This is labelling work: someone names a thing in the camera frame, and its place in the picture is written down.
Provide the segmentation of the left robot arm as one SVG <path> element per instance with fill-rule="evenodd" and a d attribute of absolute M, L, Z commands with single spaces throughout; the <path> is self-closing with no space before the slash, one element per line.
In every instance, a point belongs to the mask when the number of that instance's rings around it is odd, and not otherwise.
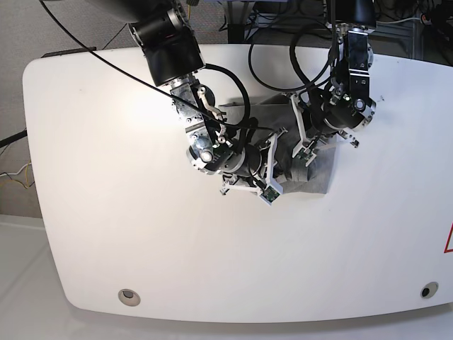
<path fill-rule="evenodd" d="M 336 135 L 359 147 L 352 133 L 368 126 L 376 111 L 369 96 L 374 55 L 368 35 L 377 27 L 372 1 L 327 1 L 322 27 L 331 33 L 331 47 L 321 71 L 309 79 L 299 64 L 296 46 L 310 29 L 303 26 L 289 44 L 289 61 L 302 84 L 278 90 L 289 96 L 296 116 L 299 141 L 292 156 L 307 162 L 332 148 Z"/>

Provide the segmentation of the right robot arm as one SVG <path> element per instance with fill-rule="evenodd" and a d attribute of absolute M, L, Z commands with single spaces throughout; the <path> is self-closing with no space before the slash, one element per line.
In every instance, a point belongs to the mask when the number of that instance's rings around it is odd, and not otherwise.
<path fill-rule="evenodd" d="M 206 64 L 193 29 L 179 1 L 94 1 L 93 5 L 127 24 L 146 58 L 156 86 L 170 86 L 176 112 L 183 122 L 192 166 L 223 178 L 221 192 L 252 192 L 273 202 L 283 188 L 274 177 L 278 135 L 272 132 L 262 143 L 252 144 L 258 130 L 250 117 L 251 103 L 244 85 L 229 70 Z M 243 117 L 236 123 L 215 106 L 212 91 L 195 73 L 201 69 L 230 77 L 243 96 Z"/>

